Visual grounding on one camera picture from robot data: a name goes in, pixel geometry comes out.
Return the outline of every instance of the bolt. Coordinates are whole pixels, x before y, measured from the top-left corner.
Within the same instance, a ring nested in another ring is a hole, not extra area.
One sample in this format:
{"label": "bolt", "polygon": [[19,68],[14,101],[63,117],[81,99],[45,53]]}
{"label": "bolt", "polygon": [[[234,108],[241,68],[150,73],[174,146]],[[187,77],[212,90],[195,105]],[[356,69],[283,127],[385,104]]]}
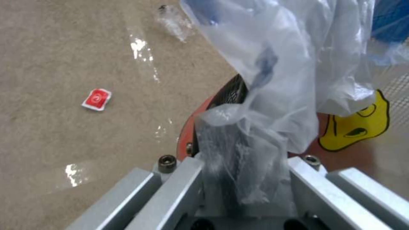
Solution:
{"label": "bolt", "polygon": [[319,170],[319,166],[321,165],[321,161],[319,161],[318,157],[313,156],[313,155],[305,155],[303,157],[304,161],[307,162],[311,167],[313,167],[315,170]]}
{"label": "bolt", "polygon": [[176,168],[176,158],[172,155],[164,155],[157,161],[158,169],[161,173],[171,173]]}
{"label": "bolt", "polygon": [[193,144],[191,142],[186,144],[186,154],[189,156],[192,156],[193,154]]}

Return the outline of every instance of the clear plastic bag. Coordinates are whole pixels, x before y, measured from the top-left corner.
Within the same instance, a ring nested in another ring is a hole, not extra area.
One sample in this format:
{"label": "clear plastic bag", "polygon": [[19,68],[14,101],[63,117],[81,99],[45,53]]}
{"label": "clear plastic bag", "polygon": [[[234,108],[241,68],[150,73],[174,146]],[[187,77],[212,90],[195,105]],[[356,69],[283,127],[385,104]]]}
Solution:
{"label": "clear plastic bag", "polygon": [[375,5],[368,57],[373,64],[409,64],[409,1],[378,0]]}
{"label": "clear plastic bag", "polygon": [[190,21],[183,17],[182,12],[172,5],[162,5],[157,12],[157,21],[162,24],[169,34],[178,38],[181,42],[193,35],[193,26]]}
{"label": "clear plastic bag", "polygon": [[316,105],[345,115],[373,100],[364,57],[374,0],[181,4],[249,88],[243,104],[196,120],[206,195],[228,214],[294,215],[285,159],[317,136]]}
{"label": "clear plastic bag", "polygon": [[317,112],[344,117],[374,102],[366,57],[373,8],[373,0],[337,1],[317,62]]}

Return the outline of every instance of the small red sachet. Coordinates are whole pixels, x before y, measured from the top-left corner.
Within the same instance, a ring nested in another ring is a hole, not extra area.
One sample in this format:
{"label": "small red sachet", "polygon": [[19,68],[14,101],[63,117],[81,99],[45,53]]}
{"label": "small red sachet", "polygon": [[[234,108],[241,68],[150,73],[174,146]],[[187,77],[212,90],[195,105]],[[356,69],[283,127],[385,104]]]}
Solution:
{"label": "small red sachet", "polygon": [[82,106],[96,110],[102,111],[105,109],[105,105],[108,103],[111,98],[111,92],[104,89],[94,89],[91,91],[90,95],[82,103]]}

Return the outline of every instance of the beige carpet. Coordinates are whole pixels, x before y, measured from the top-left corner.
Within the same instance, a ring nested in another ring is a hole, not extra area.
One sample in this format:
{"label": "beige carpet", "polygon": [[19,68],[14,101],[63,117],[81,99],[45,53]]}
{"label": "beige carpet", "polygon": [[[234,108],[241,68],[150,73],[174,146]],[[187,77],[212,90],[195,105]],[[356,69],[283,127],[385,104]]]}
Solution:
{"label": "beige carpet", "polygon": [[[0,2],[1,229],[67,226],[131,168],[175,154],[234,75],[198,33],[168,35],[162,4],[177,1]],[[81,107],[94,88],[113,93],[104,112]]]}

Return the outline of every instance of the yellow sticker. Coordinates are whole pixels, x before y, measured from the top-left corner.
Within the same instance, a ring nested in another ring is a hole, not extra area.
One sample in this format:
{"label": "yellow sticker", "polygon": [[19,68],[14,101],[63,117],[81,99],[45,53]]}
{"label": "yellow sticker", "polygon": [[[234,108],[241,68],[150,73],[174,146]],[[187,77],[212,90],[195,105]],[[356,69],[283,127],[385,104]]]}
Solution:
{"label": "yellow sticker", "polygon": [[319,145],[327,151],[339,151],[358,141],[374,138],[389,127],[389,101],[380,90],[374,104],[349,117],[328,116],[327,127]]}

